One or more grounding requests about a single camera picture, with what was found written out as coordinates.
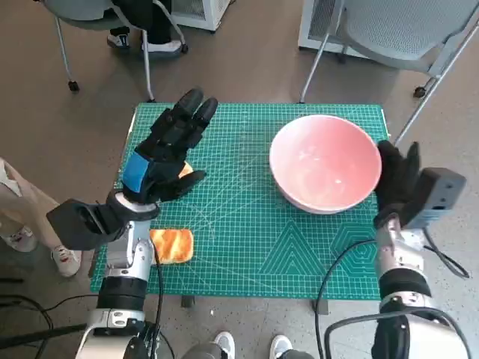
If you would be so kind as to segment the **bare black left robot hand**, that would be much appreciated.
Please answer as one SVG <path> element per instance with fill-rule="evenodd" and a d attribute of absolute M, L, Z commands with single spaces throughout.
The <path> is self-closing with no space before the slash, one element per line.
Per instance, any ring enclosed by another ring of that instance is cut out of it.
<path fill-rule="evenodd" d="M 182 173 L 188 151 L 203 138 L 218 107 L 215 97 L 203 96 L 199 88 L 189 90 L 160 114 L 150 134 L 136 146 L 122 176 L 129 200 L 141 204 L 176 200 L 205 178 L 201 170 Z"/>

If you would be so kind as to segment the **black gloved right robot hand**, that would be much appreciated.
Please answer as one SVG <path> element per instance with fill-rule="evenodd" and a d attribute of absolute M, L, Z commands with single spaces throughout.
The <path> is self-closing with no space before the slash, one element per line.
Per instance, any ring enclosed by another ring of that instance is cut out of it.
<path fill-rule="evenodd" d="M 417 141 L 410 145 L 405 156 L 389 141 L 380 141 L 377 148 L 382 172 L 374 189 L 378 213 L 373 224 L 379 229 L 392 215 L 397 215 L 400 223 L 405 224 L 406 211 L 419 176 L 421 157 Z"/>

